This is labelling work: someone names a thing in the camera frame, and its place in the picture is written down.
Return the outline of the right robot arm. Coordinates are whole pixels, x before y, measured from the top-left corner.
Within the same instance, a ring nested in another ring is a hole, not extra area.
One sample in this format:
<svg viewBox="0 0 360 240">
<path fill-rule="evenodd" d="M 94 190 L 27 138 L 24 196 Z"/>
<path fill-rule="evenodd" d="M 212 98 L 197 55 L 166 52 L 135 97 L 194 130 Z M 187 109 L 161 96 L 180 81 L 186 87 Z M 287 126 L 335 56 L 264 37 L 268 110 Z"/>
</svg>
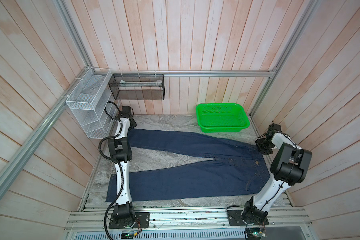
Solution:
<svg viewBox="0 0 360 240">
<path fill-rule="evenodd" d="M 298 146 L 287 134 L 274 132 L 262 141 L 271 143 L 268 150 L 278 152 L 271 164 L 271 175 L 261 191 L 253 196 L 242 211 L 246 225 L 262 225 L 277 198 L 295 184 L 305 179 L 312 159 L 312 152 Z"/>
</svg>

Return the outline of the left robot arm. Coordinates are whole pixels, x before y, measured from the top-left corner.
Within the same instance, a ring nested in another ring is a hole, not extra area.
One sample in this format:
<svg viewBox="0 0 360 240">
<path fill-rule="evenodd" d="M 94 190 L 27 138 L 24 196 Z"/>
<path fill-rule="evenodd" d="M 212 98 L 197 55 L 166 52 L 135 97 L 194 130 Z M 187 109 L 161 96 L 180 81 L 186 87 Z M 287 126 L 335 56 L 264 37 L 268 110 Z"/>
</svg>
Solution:
<svg viewBox="0 0 360 240">
<path fill-rule="evenodd" d="M 114 163 L 116 169 L 116 173 L 111 176 L 108 190 L 108 194 L 113 195 L 109 199 L 113 209 L 111 220 L 123 224 L 126 228 L 134 224 L 136 219 L 129 182 L 132 149 L 128 141 L 128 131 L 131 128 L 131 120 L 117 120 L 115 134 L 107 140 L 109 160 Z"/>
</svg>

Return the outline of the dark blue denim trousers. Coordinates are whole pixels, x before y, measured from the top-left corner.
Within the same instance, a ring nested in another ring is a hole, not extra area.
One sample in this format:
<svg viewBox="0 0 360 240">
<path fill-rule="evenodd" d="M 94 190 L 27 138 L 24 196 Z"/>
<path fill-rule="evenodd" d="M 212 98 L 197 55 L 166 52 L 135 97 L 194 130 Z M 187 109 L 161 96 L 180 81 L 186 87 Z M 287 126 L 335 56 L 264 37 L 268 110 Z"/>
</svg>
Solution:
<svg viewBox="0 0 360 240">
<path fill-rule="evenodd" d="M 270 177 L 255 145 L 235 140 L 175 131 L 132 129 L 131 147 L 165 151 L 204 161 L 179 167 L 129 174 L 134 201 L 252 195 Z"/>
</svg>

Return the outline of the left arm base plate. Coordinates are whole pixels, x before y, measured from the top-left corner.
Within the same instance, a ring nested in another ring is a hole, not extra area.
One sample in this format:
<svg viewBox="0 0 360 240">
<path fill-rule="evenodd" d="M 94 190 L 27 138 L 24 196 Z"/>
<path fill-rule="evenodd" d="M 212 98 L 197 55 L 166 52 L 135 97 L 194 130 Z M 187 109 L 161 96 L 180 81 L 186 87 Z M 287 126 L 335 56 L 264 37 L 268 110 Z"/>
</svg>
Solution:
<svg viewBox="0 0 360 240">
<path fill-rule="evenodd" d="M 120 217 L 112 214 L 109 222 L 109 229 L 144 229 L 148 228 L 150 224 L 150 213 L 136 212 L 134 217 Z"/>
</svg>

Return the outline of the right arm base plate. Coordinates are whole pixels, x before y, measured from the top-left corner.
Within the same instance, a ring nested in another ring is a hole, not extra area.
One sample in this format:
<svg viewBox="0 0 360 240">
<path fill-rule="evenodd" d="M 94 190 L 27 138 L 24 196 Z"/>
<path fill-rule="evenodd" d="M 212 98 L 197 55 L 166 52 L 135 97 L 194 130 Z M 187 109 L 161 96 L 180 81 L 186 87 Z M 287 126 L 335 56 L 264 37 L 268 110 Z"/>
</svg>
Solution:
<svg viewBox="0 0 360 240">
<path fill-rule="evenodd" d="M 245 210 L 227 210 L 230 226 L 252 226 L 252 225 L 269 225 L 268 212 L 254 211 L 246 212 Z"/>
</svg>

